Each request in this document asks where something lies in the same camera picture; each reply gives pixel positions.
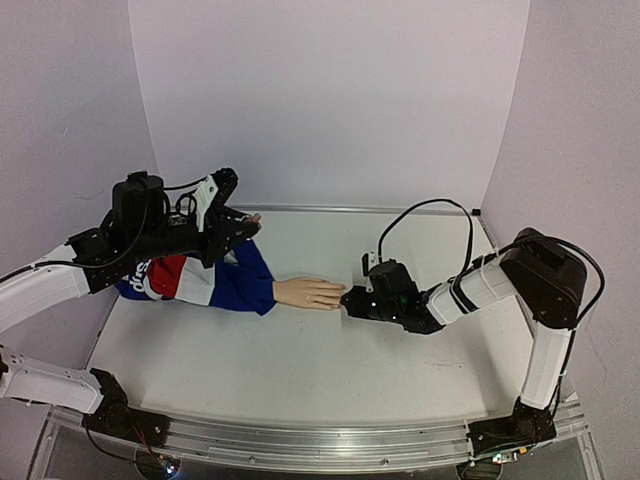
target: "white table surface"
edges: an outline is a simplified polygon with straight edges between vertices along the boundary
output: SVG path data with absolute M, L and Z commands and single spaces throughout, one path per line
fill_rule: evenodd
M 262 212 L 255 240 L 277 279 L 317 275 L 361 284 L 360 258 L 395 218 L 372 213 Z M 474 256 L 491 250 L 479 222 Z M 421 289 L 457 273 L 462 216 L 411 215 L 385 256 Z M 430 335 L 389 323 L 278 305 L 265 317 L 179 301 L 119 299 L 90 365 L 130 405 L 204 418 L 322 425 L 414 423 L 508 414 L 532 338 L 515 299 Z

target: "white wall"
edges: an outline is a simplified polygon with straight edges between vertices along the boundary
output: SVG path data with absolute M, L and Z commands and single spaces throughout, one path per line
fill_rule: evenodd
M 131 0 L 160 172 L 234 202 L 478 207 L 528 0 Z
M 483 215 L 592 253 L 608 288 L 570 374 L 607 478 L 640 470 L 640 3 L 534 0 Z
M 100 223 L 111 186 L 156 170 L 126 0 L 0 2 L 0 274 Z M 42 312 L 0 343 L 82 367 L 115 299 Z M 0 400 L 0 477 L 25 478 L 46 407 Z

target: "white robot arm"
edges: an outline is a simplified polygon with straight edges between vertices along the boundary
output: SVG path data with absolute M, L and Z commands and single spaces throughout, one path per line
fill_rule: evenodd
M 587 280 L 587 259 L 600 276 L 596 297 L 578 313 Z M 559 395 L 576 328 L 602 294 L 604 276 L 584 251 L 564 240 L 528 228 L 498 253 L 476 259 L 448 282 L 418 290 L 404 265 L 363 258 L 368 286 L 356 286 L 342 299 L 349 315 L 401 324 L 412 333 L 430 335 L 505 297 L 518 295 L 535 321 L 527 376 L 510 417 L 472 423 L 469 437 L 476 455 L 527 447 L 555 437 L 550 409 Z
M 0 278 L 0 333 L 53 305 L 115 284 L 144 260 L 196 253 L 205 267 L 213 266 L 259 228 L 244 221 L 244 213 L 224 206 L 237 181 L 228 168 L 166 189 L 160 177 L 129 175 L 114 186 L 113 208 L 99 228 Z M 191 186 L 194 190 L 172 208 L 166 190 Z M 184 199 L 187 213 L 181 209 Z M 151 446 L 163 442 L 166 417 L 130 409 L 116 379 L 102 370 L 63 368 L 0 345 L 0 398 L 6 397 L 78 410 L 91 429 L 137 441 L 131 434 L 135 424 Z

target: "black cable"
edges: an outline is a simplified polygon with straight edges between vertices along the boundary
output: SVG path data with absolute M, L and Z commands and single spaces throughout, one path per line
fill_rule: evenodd
M 206 177 L 204 178 L 200 178 L 194 182 L 191 183 L 185 183 L 184 185 L 178 185 L 177 187 L 164 187 L 164 191 L 165 192 L 170 192 L 172 190 L 184 190 L 185 188 L 189 188 L 189 187 L 193 187 L 194 185 L 199 184 L 202 180 L 204 180 Z
M 31 265 L 25 265 L 18 270 L 14 270 L 13 272 L 7 273 L 4 277 L 0 278 L 0 284 L 6 282 L 7 280 L 11 280 L 13 277 L 17 277 L 21 273 L 28 272 L 29 270 L 33 270 Z
M 469 215 L 469 212 L 467 212 L 467 210 L 458 202 L 454 202 L 449 198 L 433 198 L 431 200 L 425 200 L 423 202 L 416 203 L 415 205 L 409 207 L 404 212 L 402 212 L 402 214 L 400 214 L 398 218 L 396 218 L 393 222 L 391 222 L 391 225 L 389 225 L 386 228 L 386 230 L 382 232 L 382 235 L 380 235 L 380 240 L 378 240 L 378 260 L 382 262 L 382 243 L 384 242 L 384 239 L 387 236 L 387 234 L 393 229 L 393 227 L 395 227 L 398 223 L 400 223 L 400 221 L 404 217 L 409 215 L 416 208 L 422 207 L 424 205 L 428 205 L 430 203 L 439 203 L 439 202 L 448 203 L 450 205 L 453 205 L 454 207 L 459 208 L 464 212 L 464 214 L 467 216 L 467 220 L 469 221 L 469 238 L 467 240 L 467 253 L 465 255 L 464 265 L 462 266 L 462 270 L 460 270 L 460 273 L 463 273 L 464 271 L 466 271 L 467 268 L 469 268 L 469 265 L 471 264 L 471 255 L 473 254 L 473 222 L 471 221 L 471 216 Z
M 111 457 L 111 458 L 117 458 L 118 460 L 124 460 L 125 462 L 131 462 L 134 465 L 136 464 L 135 459 L 133 458 L 128 458 L 128 457 L 123 457 L 121 455 L 117 455 L 115 453 L 112 452 L 108 452 L 107 450 L 105 450 L 104 448 L 102 448 L 100 445 L 98 445 L 96 443 L 96 441 L 93 439 L 93 437 L 91 436 L 91 432 L 89 432 L 89 427 L 87 427 L 87 425 L 84 425 L 84 431 L 87 432 L 87 438 L 89 439 L 89 442 L 91 442 L 91 445 L 93 445 L 96 450 L 104 453 L 105 455 Z
M 146 181 L 142 180 L 141 183 L 144 186 L 145 192 L 146 192 L 146 202 L 145 202 L 145 205 L 144 205 L 144 213 L 142 215 L 142 222 L 140 223 L 140 228 L 138 229 L 138 233 L 136 234 L 135 238 L 131 242 L 131 245 L 129 245 L 129 247 L 124 251 L 124 253 L 122 253 L 120 256 L 118 256 L 118 258 L 116 258 L 115 260 L 112 260 L 110 262 L 103 263 L 101 265 L 87 265 L 87 264 L 83 264 L 83 263 L 69 262 L 67 260 L 46 260 L 44 262 L 34 263 L 33 265 L 25 265 L 24 267 L 21 267 L 21 268 L 19 268 L 17 270 L 14 270 L 11 273 L 8 273 L 7 275 L 5 275 L 2 278 L 0 278 L 0 284 L 6 282 L 7 280 L 12 279 L 13 277 L 16 277 L 16 276 L 20 275 L 21 273 L 28 272 L 29 270 L 37 270 L 38 268 L 49 267 L 49 266 L 52 266 L 52 265 L 64 265 L 64 266 L 67 266 L 67 267 L 76 267 L 76 268 L 85 268 L 85 269 L 90 269 L 90 270 L 97 270 L 97 269 L 101 269 L 101 268 L 107 268 L 107 267 L 110 267 L 111 265 L 115 265 L 116 263 L 121 262 L 123 258 L 125 258 L 127 255 L 129 255 L 129 253 L 131 253 L 133 248 L 138 243 L 138 240 L 140 240 L 140 236 L 142 235 L 142 232 L 144 231 L 145 223 L 147 222 L 147 214 L 149 213 L 149 203 L 150 203 L 149 187 L 147 186 Z

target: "sleeve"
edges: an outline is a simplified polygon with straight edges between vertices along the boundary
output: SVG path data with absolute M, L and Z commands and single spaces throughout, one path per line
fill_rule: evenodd
M 133 300 L 176 299 L 196 305 L 265 315 L 276 304 L 273 276 L 252 241 L 238 245 L 233 255 L 203 268 L 193 256 L 174 255 L 140 264 L 135 275 L 116 288 Z
M 237 264 L 216 262 L 216 286 L 211 305 L 227 310 L 267 314 L 276 304 L 273 276 L 251 240 L 234 249 Z
M 116 282 L 115 287 L 120 295 L 130 300 L 159 300 L 162 295 L 156 294 L 149 283 L 147 272 L 151 261 L 136 265 L 136 271 Z

